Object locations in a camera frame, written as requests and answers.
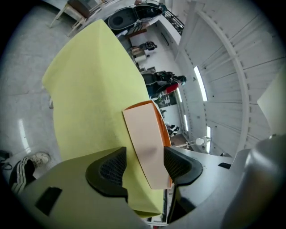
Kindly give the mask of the orange and pink card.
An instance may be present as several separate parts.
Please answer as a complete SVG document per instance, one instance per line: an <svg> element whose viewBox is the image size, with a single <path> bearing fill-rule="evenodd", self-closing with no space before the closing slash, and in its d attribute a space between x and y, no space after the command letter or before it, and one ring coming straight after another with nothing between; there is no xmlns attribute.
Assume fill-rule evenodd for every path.
<svg viewBox="0 0 286 229"><path fill-rule="evenodd" d="M163 116L151 100L122 111L134 150L151 189L169 189L172 180L164 166L164 147L171 146Z"/></svg>

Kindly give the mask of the silver desk lamp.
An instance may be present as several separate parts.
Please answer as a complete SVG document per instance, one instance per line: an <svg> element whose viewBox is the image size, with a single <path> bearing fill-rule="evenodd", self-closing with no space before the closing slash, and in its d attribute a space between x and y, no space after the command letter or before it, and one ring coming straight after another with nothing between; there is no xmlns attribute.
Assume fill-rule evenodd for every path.
<svg viewBox="0 0 286 229"><path fill-rule="evenodd" d="M206 146L208 143L210 143L211 138L208 136L204 136L202 138L197 138L196 140L185 142L184 144L177 145L179 148L186 147L187 149L192 148L194 145L196 146Z"/></svg>

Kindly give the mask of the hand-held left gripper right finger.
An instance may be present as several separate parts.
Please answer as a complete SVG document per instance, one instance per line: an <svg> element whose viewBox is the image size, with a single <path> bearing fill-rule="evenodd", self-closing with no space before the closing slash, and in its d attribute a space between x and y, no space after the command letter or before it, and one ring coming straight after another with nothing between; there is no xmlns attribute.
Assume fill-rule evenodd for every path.
<svg viewBox="0 0 286 229"><path fill-rule="evenodd" d="M232 162L230 157L165 146L164 166L174 183L167 223L180 219L205 201L221 184Z"/></svg>

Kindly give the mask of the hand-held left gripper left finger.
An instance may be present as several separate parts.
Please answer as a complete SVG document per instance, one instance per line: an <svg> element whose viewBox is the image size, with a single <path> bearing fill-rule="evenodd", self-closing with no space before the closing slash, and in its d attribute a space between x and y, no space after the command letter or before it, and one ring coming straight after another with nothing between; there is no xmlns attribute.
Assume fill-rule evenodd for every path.
<svg viewBox="0 0 286 229"><path fill-rule="evenodd" d="M44 229L148 229L128 206L126 165L126 147L66 160L19 198Z"/></svg>

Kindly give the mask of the wooden chair with dark seat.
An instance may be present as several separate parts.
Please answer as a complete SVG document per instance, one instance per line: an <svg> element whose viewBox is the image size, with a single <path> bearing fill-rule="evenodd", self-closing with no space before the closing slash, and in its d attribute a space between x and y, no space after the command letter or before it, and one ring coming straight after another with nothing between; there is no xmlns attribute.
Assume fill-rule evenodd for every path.
<svg viewBox="0 0 286 229"><path fill-rule="evenodd" d="M100 0L100 3L96 0L68 0L64 7L55 16L49 28L52 28L54 23L60 18L60 16L66 11L71 11L74 15L78 17L76 23L71 27L68 37L79 27L83 26L88 19L94 16L97 12L101 10L101 7L106 3L104 0Z"/></svg>

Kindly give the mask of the black metal railing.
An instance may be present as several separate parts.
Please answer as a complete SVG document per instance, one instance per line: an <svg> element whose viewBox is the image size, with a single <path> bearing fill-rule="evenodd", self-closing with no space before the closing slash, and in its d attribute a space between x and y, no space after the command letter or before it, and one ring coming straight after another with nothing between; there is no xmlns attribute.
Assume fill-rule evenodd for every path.
<svg viewBox="0 0 286 229"><path fill-rule="evenodd" d="M168 22L171 23L171 25L179 33L179 35L182 35L185 26L184 23L169 10L166 10L163 13L163 16L167 19Z"/></svg>

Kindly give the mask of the person's white left shoe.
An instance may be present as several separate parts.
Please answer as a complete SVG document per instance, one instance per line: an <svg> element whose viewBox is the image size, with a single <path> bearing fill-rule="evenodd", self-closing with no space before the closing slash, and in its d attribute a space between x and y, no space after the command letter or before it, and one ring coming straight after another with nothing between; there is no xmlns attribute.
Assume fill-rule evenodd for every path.
<svg viewBox="0 0 286 229"><path fill-rule="evenodd" d="M38 152L30 155L29 160L32 161L34 167L37 169L46 166L50 162L50 155L44 152Z"/></svg>

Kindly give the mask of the person's black striped trousers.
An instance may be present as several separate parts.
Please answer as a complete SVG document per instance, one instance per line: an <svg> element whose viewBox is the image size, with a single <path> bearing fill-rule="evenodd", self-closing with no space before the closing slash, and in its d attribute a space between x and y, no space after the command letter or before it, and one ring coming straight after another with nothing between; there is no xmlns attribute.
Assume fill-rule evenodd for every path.
<svg viewBox="0 0 286 229"><path fill-rule="evenodd" d="M36 170L35 157L24 157L16 163L9 178L11 191L18 195L24 188L32 183L36 178L34 172Z"/></svg>

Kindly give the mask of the ceiling tube lights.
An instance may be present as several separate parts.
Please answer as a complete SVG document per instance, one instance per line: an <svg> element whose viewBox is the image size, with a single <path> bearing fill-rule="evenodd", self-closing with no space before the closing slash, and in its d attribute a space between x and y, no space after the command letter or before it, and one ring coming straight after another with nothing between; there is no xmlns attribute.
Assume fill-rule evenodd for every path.
<svg viewBox="0 0 286 229"><path fill-rule="evenodd" d="M207 99L207 95L206 95L206 90L205 90L205 87L204 87L204 84L203 84L203 81L202 81L202 77L201 77L201 74L199 72L199 69L198 67L196 66L194 68L194 72L195 72L195 81L198 82L199 84L199 88L200 88L200 91L201 91L201 94L202 94L202 99L204 102L208 101ZM188 132L189 131L189 126L188 126L188 121L187 121L187 116L184 112L183 114L183 123L184 123L184 129ZM211 127L207 126L206 127L206 136L210 137L211 138ZM206 146L205 146L205 150L208 154L210 154L210 144L211 144L211 141L210 143L208 143Z"/></svg>

